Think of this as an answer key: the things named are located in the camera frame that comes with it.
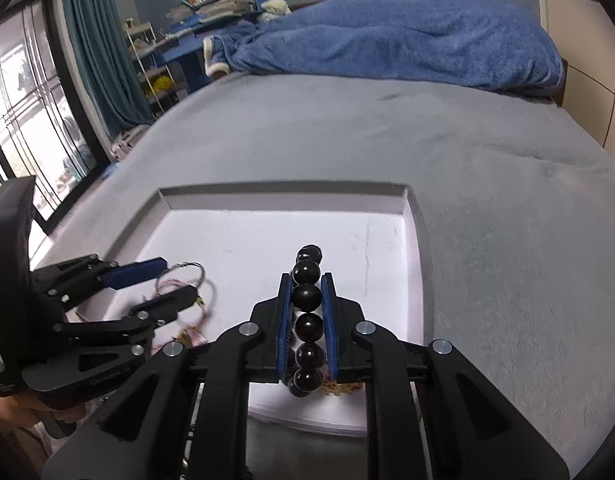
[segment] glass door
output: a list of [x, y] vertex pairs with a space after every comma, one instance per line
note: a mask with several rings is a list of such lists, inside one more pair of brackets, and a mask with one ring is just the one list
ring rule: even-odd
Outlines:
[[0, 183], [36, 175], [36, 222], [49, 234], [109, 163], [76, 95], [52, 0], [0, 22]]

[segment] white foam tray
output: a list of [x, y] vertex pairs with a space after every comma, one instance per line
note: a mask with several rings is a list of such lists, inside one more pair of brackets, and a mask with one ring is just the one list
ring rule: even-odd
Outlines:
[[[201, 296], [214, 311], [204, 325], [210, 341], [249, 319], [255, 303], [276, 296], [281, 274], [297, 250], [317, 244], [322, 272], [332, 272], [337, 295], [357, 301], [366, 319], [398, 338], [423, 343], [423, 288], [419, 249], [407, 187], [388, 194], [297, 192], [292, 186], [204, 193], [203, 188], [161, 193], [137, 214], [107, 257], [121, 264], [164, 257], [170, 265], [200, 262], [206, 269]], [[185, 278], [191, 278], [190, 269]], [[82, 313], [89, 319], [117, 319], [151, 298], [153, 282], [102, 294]], [[196, 322], [198, 307], [180, 322], [156, 331], [170, 340], [184, 323]], [[249, 414], [306, 431], [363, 436], [364, 392], [305, 399], [280, 384], [251, 384]]]

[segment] gray bed sheet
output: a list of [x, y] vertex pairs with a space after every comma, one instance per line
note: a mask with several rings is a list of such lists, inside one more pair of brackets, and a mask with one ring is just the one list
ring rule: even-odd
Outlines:
[[[518, 407], [572, 476], [592, 457], [615, 423], [615, 162], [564, 110], [426, 82], [231, 75], [156, 122], [45, 263], [105, 254], [158, 187], [266, 180], [411, 185], [429, 237], [433, 336]], [[252, 431], [259, 446], [262, 434], [282, 446], [290, 430]], [[350, 464], [362, 445], [349, 445]]]

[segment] blue blanket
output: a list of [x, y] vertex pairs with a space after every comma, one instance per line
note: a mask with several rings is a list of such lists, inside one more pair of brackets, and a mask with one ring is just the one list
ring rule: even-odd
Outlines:
[[329, 0], [204, 41], [206, 72], [302, 73], [550, 95], [565, 73], [534, 16], [506, 0]]

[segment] person's hand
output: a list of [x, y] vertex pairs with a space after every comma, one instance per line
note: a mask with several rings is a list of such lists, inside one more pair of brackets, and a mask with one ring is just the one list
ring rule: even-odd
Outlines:
[[84, 406], [63, 411], [52, 410], [33, 394], [24, 392], [11, 397], [0, 397], [0, 430], [31, 428], [39, 421], [36, 412], [51, 412], [55, 419], [63, 422], [76, 422], [86, 416]]

